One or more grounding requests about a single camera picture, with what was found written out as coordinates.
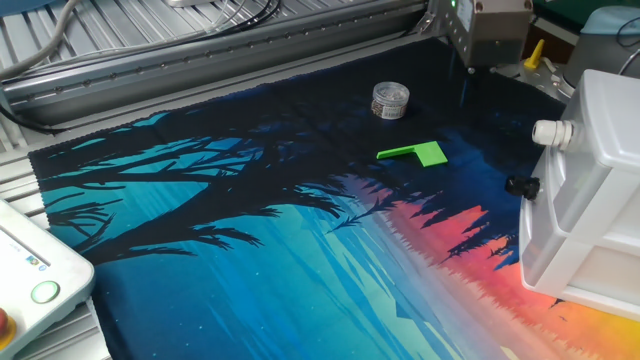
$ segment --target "white cap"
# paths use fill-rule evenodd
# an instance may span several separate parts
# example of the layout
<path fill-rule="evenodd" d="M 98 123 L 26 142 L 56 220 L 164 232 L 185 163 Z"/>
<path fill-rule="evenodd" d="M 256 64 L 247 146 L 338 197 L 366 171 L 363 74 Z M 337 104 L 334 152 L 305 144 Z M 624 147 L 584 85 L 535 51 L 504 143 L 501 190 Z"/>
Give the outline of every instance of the white cap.
<path fill-rule="evenodd" d="M 538 120 L 533 127 L 533 142 L 545 146 L 555 146 L 564 150 L 571 141 L 573 125 L 569 121 Z"/>

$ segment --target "control panel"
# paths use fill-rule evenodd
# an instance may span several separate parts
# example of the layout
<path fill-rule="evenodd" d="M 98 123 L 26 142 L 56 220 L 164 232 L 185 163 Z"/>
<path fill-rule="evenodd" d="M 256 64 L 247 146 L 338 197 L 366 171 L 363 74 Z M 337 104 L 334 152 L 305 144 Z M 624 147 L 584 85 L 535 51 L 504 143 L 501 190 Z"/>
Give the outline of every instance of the control panel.
<path fill-rule="evenodd" d="M 87 300 L 91 263 L 0 200 L 0 360 Z"/>

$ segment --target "black knob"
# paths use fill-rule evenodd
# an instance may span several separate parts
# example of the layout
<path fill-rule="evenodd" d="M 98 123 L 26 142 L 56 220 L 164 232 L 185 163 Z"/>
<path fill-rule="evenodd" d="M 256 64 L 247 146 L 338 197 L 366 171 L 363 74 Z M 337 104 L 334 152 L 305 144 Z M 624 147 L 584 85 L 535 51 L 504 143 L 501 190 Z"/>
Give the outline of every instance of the black knob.
<path fill-rule="evenodd" d="M 524 196 L 527 200 L 535 200 L 540 191 L 540 179 L 509 176 L 504 189 L 511 195 Z"/>

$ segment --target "green plastic piece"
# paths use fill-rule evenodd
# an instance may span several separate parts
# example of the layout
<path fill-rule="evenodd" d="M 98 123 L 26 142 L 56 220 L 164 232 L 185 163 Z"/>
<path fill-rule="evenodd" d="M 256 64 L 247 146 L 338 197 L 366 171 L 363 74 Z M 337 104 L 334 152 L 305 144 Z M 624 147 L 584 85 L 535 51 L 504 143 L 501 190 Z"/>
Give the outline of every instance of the green plastic piece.
<path fill-rule="evenodd" d="M 438 145 L 436 141 L 380 151 L 376 158 L 380 160 L 410 153 L 416 153 L 416 155 L 418 155 L 418 159 L 420 159 L 423 167 L 440 165 L 448 162 L 447 157 L 444 156 L 442 149 L 440 149 L 440 145 Z"/>

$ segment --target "white cable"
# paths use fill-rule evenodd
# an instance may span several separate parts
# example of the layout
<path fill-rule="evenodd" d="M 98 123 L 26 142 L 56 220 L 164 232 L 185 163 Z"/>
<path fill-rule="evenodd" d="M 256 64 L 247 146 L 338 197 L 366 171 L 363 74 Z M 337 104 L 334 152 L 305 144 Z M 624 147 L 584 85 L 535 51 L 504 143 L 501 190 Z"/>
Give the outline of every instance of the white cable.
<path fill-rule="evenodd" d="M 625 61 L 624 65 L 622 65 L 622 67 L 620 68 L 620 71 L 618 71 L 618 75 L 622 75 L 624 74 L 625 71 L 627 71 L 627 68 L 629 67 L 629 65 L 631 65 L 633 60 L 635 60 L 638 54 L 640 54 L 640 49 L 636 50 L 636 52 L 634 52 L 633 54 L 631 54 L 631 56 L 629 56 L 627 61 Z"/>
<path fill-rule="evenodd" d="M 39 64 L 42 60 L 51 55 L 57 49 L 58 44 L 60 44 L 60 42 L 62 41 L 62 38 L 64 37 L 64 29 L 67 27 L 67 23 L 69 23 L 69 20 L 71 19 L 73 9 L 80 1 L 82 0 L 70 0 L 64 6 L 64 8 L 62 9 L 62 13 L 60 14 L 60 20 L 58 21 L 56 29 L 53 33 L 53 37 L 51 38 L 51 41 L 47 44 L 47 46 L 40 49 L 40 51 L 38 51 L 28 59 L 0 71 L 0 81 L 10 79 L 22 74 L 23 72 Z"/>
<path fill-rule="evenodd" d="M 71 14 L 73 12 L 73 9 L 80 1 L 82 0 L 69 0 L 69 2 L 67 2 L 67 5 L 65 5 L 65 7 L 62 9 L 62 13 L 60 14 L 58 24 L 56 25 L 54 36 L 51 38 L 51 41 L 47 44 L 47 46 L 42 48 L 38 53 L 36 53 L 32 57 L 22 62 L 19 62 L 5 70 L 0 71 L 0 81 L 21 75 L 22 73 L 26 72 L 31 67 L 33 67 L 34 65 L 37 65 L 43 59 L 51 55 L 51 53 L 53 53 L 53 51 L 58 47 L 58 45 L 62 41 L 62 38 L 64 36 L 64 30 L 67 24 L 69 23 L 69 20 L 71 19 Z M 68 60 L 62 60 L 62 61 L 51 63 L 45 66 L 40 66 L 37 70 L 43 70 L 51 67 L 63 66 L 68 64 L 74 64 L 81 61 L 98 60 L 98 59 L 108 58 L 112 56 L 157 50 L 157 49 L 161 49 L 171 45 L 179 44 L 182 42 L 195 40 L 201 36 L 208 35 L 213 31 L 221 31 L 222 30 L 221 28 L 224 25 L 226 25 L 228 22 L 230 22 L 240 12 L 240 10 L 244 8 L 245 3 L 246 3 L 246 0 L 243 0 L 242 3 L 238 6 L 238 8 L 234 11 L 234 13 L 231 16 L 229 16 L 220 25 L 218 25 L 218 23 L 222 19 L 224 12 L 227 9 L 227 6 L 229 5 L 229 0 L 224 0 L 224 4 L 222 5 L 222 9 L 220 10 L 220 14 L 218 14 L 218 17 L 216 18 L 216 20 L 212 22 L 210 26 L 206 27 L 203 30 L 199 30 L 187 35 L 174 36 L 172 38 L 163 39 L 161 41 L 156 41 L 149 44 L 92 51 L 80 56 L 73 57 Z"/>

